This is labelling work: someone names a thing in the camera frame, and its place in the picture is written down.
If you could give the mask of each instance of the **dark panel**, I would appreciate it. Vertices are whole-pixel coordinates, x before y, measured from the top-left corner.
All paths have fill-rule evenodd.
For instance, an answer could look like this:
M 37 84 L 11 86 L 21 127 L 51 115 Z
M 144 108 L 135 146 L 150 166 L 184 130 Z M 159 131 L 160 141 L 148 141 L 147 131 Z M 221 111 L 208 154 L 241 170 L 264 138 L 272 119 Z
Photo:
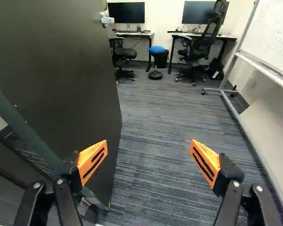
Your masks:
M 44 180 L 49 183 L 47 178 L 37 172 L 32 164 L 22 160 L 19 156 L 13 153 L 9 148 L 0 142 L 0 174 L 6 177 L 14 178 L 16 184 L 27 186 L 35 181 Z
M 24 190 L 0 176 L 0 222 L 13 224 Z
M 108 140 L 108 156 L 87 184 L 108 204 L 121 113 L 101 6 L 0 0 L 0 90 L 60 159 Z

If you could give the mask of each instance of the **blue seat cushion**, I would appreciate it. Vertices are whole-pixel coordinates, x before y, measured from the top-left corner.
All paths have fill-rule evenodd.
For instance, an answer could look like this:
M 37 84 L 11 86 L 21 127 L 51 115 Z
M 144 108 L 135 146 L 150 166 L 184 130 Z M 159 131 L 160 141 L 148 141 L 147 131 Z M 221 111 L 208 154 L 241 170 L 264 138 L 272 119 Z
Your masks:
M 150 53 L 164 53 L 165 48 L 163 48 L 162 46 L 151 46 L 149 48 L 149 52 Z

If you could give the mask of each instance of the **desk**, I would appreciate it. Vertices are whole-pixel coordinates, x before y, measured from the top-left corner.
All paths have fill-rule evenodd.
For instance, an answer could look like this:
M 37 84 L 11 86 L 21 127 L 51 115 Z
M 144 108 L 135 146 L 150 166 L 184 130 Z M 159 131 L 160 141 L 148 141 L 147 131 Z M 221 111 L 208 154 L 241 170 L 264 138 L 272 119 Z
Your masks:
M 172 49 L 171 49 L 170 65 L 169 65 L 168 74 L 170 74 L 171 71 L 172 71 L 172 59 L 173 59 L 173 53 L 174 53 L 174 45 L 175 45 L 175 40 L 178 38 L 178 36 L 179 35 L 186 35 L 186 36 L 189 36 L 189 37 L 195 38 L 195 39 L 201 37 L 201 34 L 193 34 L 193 33 L 171 33 L 171 35 L 172 35 L 173 41 L 172 41 Z M 221 58 L 222 58 L 222 56 L 225 52 L 225 47 L 226 47 L 228 41 L 236 41 L 237 38 L 233 37 L 231 35 L 222 34 L 222 35 L 217 35 L 216 40 L 221 40 L 223 42 L 221 50 L 220 50 L 219 55 L 218 55 L 218 60 L 221 60 Z
M 116 33 L 117 36 L 119 37 L 141 37 L 141 38 L 148 38 L 149 40 L 149 48 L 152 46 L 152 38 L 154 37 L 154 32 L 145 32 L 145 33 L 141 33 L 141 32 L 137 32 L 137 33 L 125 33 L 125 32 L 118 32 Z M 151 54 L 149 53 L 149 63 L 146 69 L 146 72 L 148 72 L 150 70 L 152 66 L 151 63 Z

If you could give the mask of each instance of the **computer monitor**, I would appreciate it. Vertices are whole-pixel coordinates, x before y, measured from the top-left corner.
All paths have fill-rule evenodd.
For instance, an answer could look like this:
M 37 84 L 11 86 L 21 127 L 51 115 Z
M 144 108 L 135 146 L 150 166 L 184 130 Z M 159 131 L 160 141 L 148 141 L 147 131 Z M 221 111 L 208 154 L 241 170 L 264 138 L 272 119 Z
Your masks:
M 144 2 L 108 3 L 109 16 L 114 17 L 115 23 L 145 23 Z
M 226 2 L 226 11 L 230 2 Z M 214 1 L 185 1 L 183 24 L 207 24 L 214 17 Z

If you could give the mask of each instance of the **office chair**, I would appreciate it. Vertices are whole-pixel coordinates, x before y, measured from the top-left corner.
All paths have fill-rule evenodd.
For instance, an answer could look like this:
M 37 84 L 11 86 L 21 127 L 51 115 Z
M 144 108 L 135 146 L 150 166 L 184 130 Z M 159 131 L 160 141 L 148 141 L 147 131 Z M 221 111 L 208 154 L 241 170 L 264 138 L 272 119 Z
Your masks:
M 214 17 L 224 17 L 227 10 L 226 0 L 217 0 L 214 5 Z
M 179 78 L 190 77 L 192 81 L 192 86 L 196 86 L 195 75 L 193 74 L 193 69 L 199 65 L 199 60 L 201 58 L 208 59 L 210 47 L 216 41 L 216 36 L 222 25 L 222 18 L 212 18 L 209 19 L 208 25 L 201 35 L 200 38 L 193 41 L 191 37 L 185 35 L 179 35 L 182 38 L 182 44 L 186 49 L 178 51 L 178 54 L 183 56 L 180 60 L 185 60 L 190 66 L 188 68 L 182 68 L 177 72 L 176 82 Z
M 123 65 L 129 60 L 136 58 L 137 52 L 132 48 L 123 48 L 123 40 L 121 37 L 113 37 L 109 39 L 112 53 L 112 62 L 114 66 L 118 67 L 116 71 L 116 83 L 120 77 L 125 76 L 135 81 L 134 71 L 125 71 L 122 69 Z

